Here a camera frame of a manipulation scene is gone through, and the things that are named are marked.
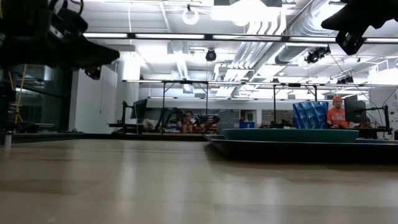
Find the glass wall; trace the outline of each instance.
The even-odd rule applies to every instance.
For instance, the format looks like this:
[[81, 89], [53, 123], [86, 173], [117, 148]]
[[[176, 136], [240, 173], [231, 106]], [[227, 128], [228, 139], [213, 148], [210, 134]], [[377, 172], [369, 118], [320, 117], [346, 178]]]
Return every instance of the glass wall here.
[[28, 126], [34, 126], [27, 131], [33, 133], [67, 131], [71, 71], [45, 65], [20, 65], [5, 73], [3, 82], [12, 83], [17, 92], [16, 102], [10, 106], [12, 116], [9, 119], [15, 123], [18, 117], [21, 132]]

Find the blue crate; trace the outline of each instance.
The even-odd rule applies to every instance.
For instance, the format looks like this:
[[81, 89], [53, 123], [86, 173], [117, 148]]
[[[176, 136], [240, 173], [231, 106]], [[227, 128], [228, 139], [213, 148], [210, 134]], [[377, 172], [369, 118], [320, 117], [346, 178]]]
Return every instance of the blue crate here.
[[293, 104], [297, 129], [326, 129], [328, 127], [328, 102], [303, 102]]
[[256, 128], [256, 123], [255, 122], [240, 122], [239, 123], [239, 128]]

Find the ceiling light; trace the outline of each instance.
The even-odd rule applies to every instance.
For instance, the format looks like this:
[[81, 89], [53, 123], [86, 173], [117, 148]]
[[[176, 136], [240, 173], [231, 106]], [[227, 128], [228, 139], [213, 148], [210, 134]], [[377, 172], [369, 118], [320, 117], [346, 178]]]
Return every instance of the ceiling light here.
[[254, 100], [254, 98], [231, 98], [231, 100]]
[[241, 85], [240, 82], [208, 82], [209, 84]]
[[396, 44], [396, 43], [398, 43], [398, 39], [397, 38], [367, 38], [366, 40], [365, 40], [365, 43], [368, 43], [368, 44], [370, 44], [370, 43], [375, 43], [375, 44], [377, 44], [377, 43], [383, 43], [383, 44], [385, 44], [385, 43], [392, 43], [392, 44]]
[[204, 39], [203, 34], [136, 34], [137, 39]]
[[289, 41], [292, 42], [321, 42], [335, 44], [334, 37], [291, 37]]
[[251, 41], [264, 41], [264, 42], [275, 42], [280, 41], [282, 37], [271, 36], [271, 35], [213, 35], [214, 40], [251, 40]]
[[[150, 96], [148, 99], [163, 99], [162, 96]], [[165, 99], [174, 99], [174, 97], [165, 96]]]
[[267, 7], [261, 0], [240, 0], [230, 6], [213, 6], [211, 19], [235, 21], [239, 25], [247, 21], [269, 22], [280, 14], [280, 7]]
[[122, 82], [131, 82], [131, 83], [162, 83], [160, 80], [123, 80]]
[[182, 99], [182, 100], [200, 100], [200, 97], [176, 97], [176, 99]]
[[288, 47], [327, 47], [327, 44], [313, 44], [313, 43], [286, 43]]
[[222, 97], [209, 97], [209, 100], [228, 100], [228, 98], [222, 98]]
[[115, 38], [123, 39], [127, 38], [127, 34], [117, 34], [117, 33], [85, 33], [83, 34], [86, 38]]

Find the fluorescent light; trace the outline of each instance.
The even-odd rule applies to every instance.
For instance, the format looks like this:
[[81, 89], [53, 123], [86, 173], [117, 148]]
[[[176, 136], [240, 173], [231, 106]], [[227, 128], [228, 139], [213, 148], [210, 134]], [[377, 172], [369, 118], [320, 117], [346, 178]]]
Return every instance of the fluorescent light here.
[[365, 43], [398, 43], [396, 38], [367, 38]]
[[282, 37], [263, 35], [213, 35], [214, 40], [254, 40], [254, 41], [280, 41]]
[[239, 96], [239, 95], [235, 95], [235, 98], [249, 98], [250, 96]]
[[111, 33], [85, 33], [87, 38], [127, 38], [127, 34], [111, 34]]
[[123, 80], [123, 82], [131, 83], [162, 83], [160, 80]]
[[208, 82], [209, 84], [240, 85], [241, 82]]
[[[148, 99], [163, 99], [161, 96], [150, 96]], [[165, 99], [174, 99], [174, 97], [165, 96]]]
[[182, 99], [182, 100], [200, 100], [200, 97], [177, 97], [177, 99]]
[[248, 85], [273, 85], [274, 83], [269, 83], [269, 82], [267, 82], [267, 83], [252, 83], [252, 82], [248, 82], [246, 84], [248, 84]]
[[254, 100], [253, 98], [231, 98], [231, 100]]
[[327, 44], [313, 44], [313, 43], [286, 43], [288, 47], [327, 47]]
[[209, 97], [209, 100], [228, 100], [228, 98], [222, 98], [222, 97]]
[[203, 34], [136, 34], [137, 39], [204, 39]]
[[325, 42], [325, 43], [336, 43], [334, 37], [291, 37], [289, 41], [293, 42]]

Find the ductwork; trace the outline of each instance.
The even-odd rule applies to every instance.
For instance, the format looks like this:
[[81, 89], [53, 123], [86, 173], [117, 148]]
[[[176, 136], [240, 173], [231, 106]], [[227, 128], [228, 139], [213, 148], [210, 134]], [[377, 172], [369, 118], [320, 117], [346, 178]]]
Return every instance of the ductwork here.
[[[177, 69], [178, 72], [180, 73], [181, 79], [183, 80], [188, 80], [188, 68], [187, 68], [187, 63], [185, 61], [184, 57], [184, 44], [186, 43], [182, 42], [181, 40], [173, 40], [170, 43], [170, 48], [172, 52], [175, 54], [176, 61], [177, 61]], [[184, 84], [183, 86], [183, 92], [184, 93], [193, 93], [193, 86]]]
[[[334, 10], [328, 8], [329, 2], [329, 0], [312, 1], [298, 19], [287, 28], [285, 34], [303, 36], [332, 34], [333, 31], [322, 29], [320, 26], [324, 17], [334, 14]], [[255, 71], [259, 73], [261, 67], [267, 63], [287, 65], [293, 62], [297, 56], [303, 54], [307, 48], [308, 47], [287, 46], [286, 44], [274, 43], [267, 51], [266, 56], [258, 63]]]
[[[285, 28], [285, 11], [281, 10], [279, 16], [275, 17], [272, 22], [251, 22], [247, 34], [280, 34], [285, 30]], [[270, 43], [243, 42], [235, 55], [231, 66], [238, 69], [251, 69], [270, 46]], [[247, 74], [247, 71], [237, 70], [234, 74], [235, 75], [228, 77], [229, 79], [224, 79], [224, 81], [240, 81]], [[229, 96], [232, 94], [234, 89], [235, 87], [221, 87], [221, 91], [218, 93], [218, 96], [221, 96], [221, 93], [223, 94], [222, 96]]]

